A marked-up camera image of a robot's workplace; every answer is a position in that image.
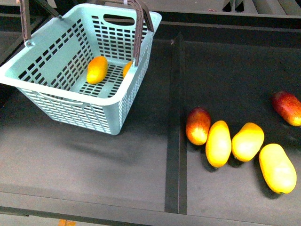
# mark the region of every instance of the mango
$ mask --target mango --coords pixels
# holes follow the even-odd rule
[[[292,126],[301,126],[301,102],[293,94],[280,91],[272,98],[274,110]]]
[[[104,80],[108,72],[108,60],[104,56],[97,56],[88,64],[87,83],[97,84]]]
[[[208,134],[206,143],[206,157],[215,168],[226,164],[231,153],[231,138],[225,121],[214,123]]]
[[[287,194],[295,188],[296,170],[280,145],[264,146],[259,153],[259,164],[264,180],[272,191]]]
[[[123,78],[125,78],[125,76],[127,75],[127,73],[128,73],[128,71],[130,70],[130,67],[132,66],[132,64],[133,64],[133,62],[130,61],[130,62],[128,62],[128,63],[125,65],[125,67],[124,67],[124,69],[123,69],[123,72],[122,72]]]
[[[211,117],[208,111],[201,107],[191,110],[186,121],[186,136],[194,145],[203,145],[207,141]]]
[[[255,123],[246,123],[232,139],[232,153],[240,161],[250,161],[264,141],[263,130]]]

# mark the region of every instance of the orange fruit in basket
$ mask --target orange fruit in basket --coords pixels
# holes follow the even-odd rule
[[[97,56],[90,61],[87,72],[87,83],[97,84],[104,80],[108,72],[108,60],[104,56]]]
[[[122,72],[122,76],[123,78],[125,78],[125,76],[127,75],[128,70],[130,70],[130,67],[132,66],[132,61],[128,62],[127,65],[125,65],[123,72]]]

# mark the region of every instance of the orange object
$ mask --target orange object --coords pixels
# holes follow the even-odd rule
[[[275,111],[292,126],[301,126],[301,102],[291,93],[281,91],[272,97]]]
[[[130,70],[130,67],[132,66],[132,61],[128,62],[127,65],[125,65],[124,69],[123,69],[123,72],[122,72],[122,76],[123,78],[125,78],[125,76],[127,75],[128,73],[128,70]]]
[[[97,84],[104,80],[108,72],[108,60],[104,56],[97,56],[90,61],[87,72],[87,83]]]
[[[207,141],[211,117],[208,111],[195,107],[188,115],[186,122],[186,136],[194,145],[203,145]]]
[[[209,130],[206,143],[206,157],[210,165],[222,167],[231,153],[231,138],[228,125],[225,121],[215,122]]]
[[[58,222],[58,226],[76,226],[76,222],[69,220],[60,220]]]

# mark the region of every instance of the basket hole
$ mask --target basket hole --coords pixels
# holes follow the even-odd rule
[[[36,80],[38,80],[41,77],[41,73],[38,73],[38,75],[35,77]]]
[[[42,63],[40,63],[39,67],[41,68],[42,66],[44,66],[45,62],[42,61]]]
[[[110,24],[114,24],[114,25],[121,25],[121,26],[132,26],[135,24],[135,20],[131,17],[127,17],[127,16],[117,16],[117,15],[109,15],[109,14],[105,14],[103,16],[103,19],[110,23]]]
[[[32,71],[32,75],[34,75],[35,73],[37,73],[38,72],[38,69],[36,68],[36,69],[34,69],[33,71]]]
[[[19,79],[22,79],[25,75],[27,74],[27,72],[26,71],[23,71],[20,75],[19,75]]]

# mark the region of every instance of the black surface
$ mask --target black surface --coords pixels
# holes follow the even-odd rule
[[[223,29],[216,30],[222,43]],[[216,44],[206,36],[205,43],[201,34],[191,34],[199,42],[185,44],[186,111],[206,107],[213,121],[228,123],[232,136],[247,121],[256,122],[265,143],[280,143],[299,175],[300,128],[272,110],[269,95],[287,89],[301,99],[300,49]],[[257,159],[237,164],[231,158],[214,171],[203,147],[191,144],[187,215],[164,212],[171,48],[170,40],[154,41],[146,77],[118,136],[52,121],[15,93],[0,110],[0,211],[112,225],[299,225],[299,180],[291,194],[277,196]]]
[[[165,186],[165,212],[180,214],[187,214],[184,45],[182,34],[178,34],[172,44]]]
[[[301,128],[274,112],[269,98],[280,90],[301,100],[300,49],[264,48],[189,42],[186,48],[186,111],[206,108],[212,123],[227,122],[231,137],[247,122],[265,133],[264,145],[280,144],[301,175]],[[295,226],[301,217],[301,181],[279,196],[266,185],[256,156],[214,170],[205,146],[188,145],[188,214],[203,217]]]
[[[284,30],[270,27],[245,28],[243,26],[212,24],[198,24],[198,26],[161,24],[156,32],[156,37],[171,40],[179,32],[182,33],[185,41],[301,48],[301,42],[299,41],[301,40],[301,30]]]
[[[301,28],[301,18],[289,18],[287,16],[273,17],[273,15],[264,16],[246,16],[244,14],[229,15],[202,13],[178,13],[178,12],[159,12],[163,21],[197,23],[197,24],[222,24],[234,26],[252,26],[252,27],[276,27],[276,28]]]
[[[0,191],[164,211],[171,53],[163,45],[154,44],[149,66],[161,71],[145,75],[118,136],[53,121],[15,93],[0,111]]]

